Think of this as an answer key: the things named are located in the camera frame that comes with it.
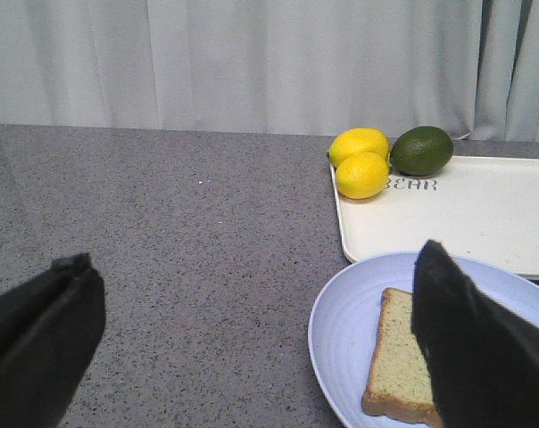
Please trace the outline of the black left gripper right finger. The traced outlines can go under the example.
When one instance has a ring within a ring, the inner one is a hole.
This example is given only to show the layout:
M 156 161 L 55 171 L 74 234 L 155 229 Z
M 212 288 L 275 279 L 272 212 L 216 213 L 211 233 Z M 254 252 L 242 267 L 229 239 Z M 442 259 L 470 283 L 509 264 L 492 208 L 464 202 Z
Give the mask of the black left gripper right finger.
M 539 327 L 480 292 L 429 240 L 415 263 L 411 330 L 446 427 L 539 427 Z

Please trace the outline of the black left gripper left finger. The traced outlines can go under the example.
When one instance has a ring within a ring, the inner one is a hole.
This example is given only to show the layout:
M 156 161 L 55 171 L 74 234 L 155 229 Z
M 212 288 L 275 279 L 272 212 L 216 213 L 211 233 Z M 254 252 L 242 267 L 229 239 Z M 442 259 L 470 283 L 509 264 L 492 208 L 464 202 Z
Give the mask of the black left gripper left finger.
M 0 295 L 0 427 L 55 427 L 103 336 L 104 280 L 88 254 Z

